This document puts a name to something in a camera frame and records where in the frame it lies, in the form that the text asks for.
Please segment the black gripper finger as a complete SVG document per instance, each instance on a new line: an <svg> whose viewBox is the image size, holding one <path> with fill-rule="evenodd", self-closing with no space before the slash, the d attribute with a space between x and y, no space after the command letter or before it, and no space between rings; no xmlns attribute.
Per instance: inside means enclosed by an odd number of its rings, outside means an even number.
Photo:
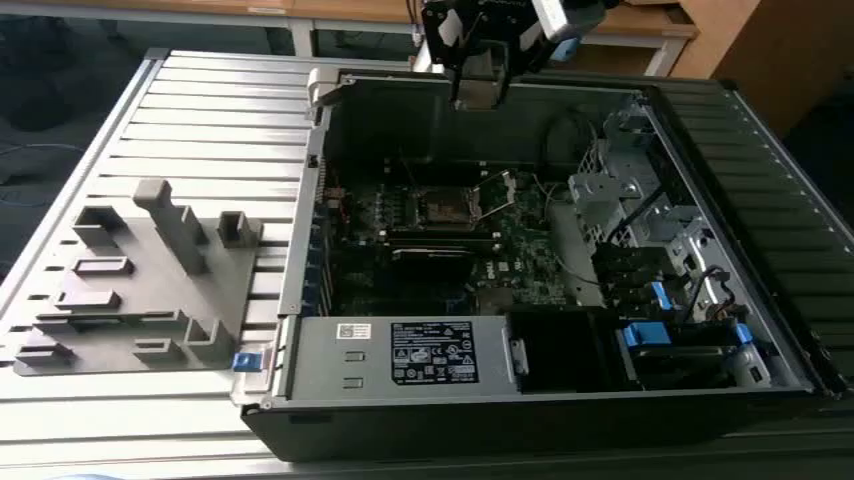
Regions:
<svg viewBox="0 0 854 480"><path fill-rule="evenodd" d="M500 69L496 80L496 105L504 102L510 83L514 78L515 49L504 47L500 54Z"/></svg>
<svg viewBox="0 0 854 480"><path fill-rule="evenodd" d="M451 107L455 110L463 110L466 107L466 102L460 97L460 85L463 80L463 72L464 72L464 63L447 68L448 79L449 79L449 98L448 102Z"/></svg>

